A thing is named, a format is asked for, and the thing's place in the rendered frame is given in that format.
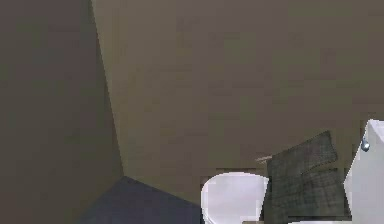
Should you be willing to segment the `dark green patterned trash can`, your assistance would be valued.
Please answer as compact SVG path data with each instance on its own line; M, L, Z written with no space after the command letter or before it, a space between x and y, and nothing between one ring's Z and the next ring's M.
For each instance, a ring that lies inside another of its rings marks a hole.
M351 219L331 134L322 132L272 156L266 163L265 224Z

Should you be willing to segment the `white toilet bowl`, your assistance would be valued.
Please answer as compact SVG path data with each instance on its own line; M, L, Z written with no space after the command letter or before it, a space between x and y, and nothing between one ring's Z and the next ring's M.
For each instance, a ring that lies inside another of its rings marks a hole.
M247 172L209 178L201 189L204 224L243 224L260 220L269 179Z

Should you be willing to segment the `white toilet tank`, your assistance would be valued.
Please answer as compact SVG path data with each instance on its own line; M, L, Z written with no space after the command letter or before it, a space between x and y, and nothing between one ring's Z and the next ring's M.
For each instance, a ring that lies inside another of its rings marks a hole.
M357 149L344 181L352 224L384 224L384 121L367 121L368 152Z

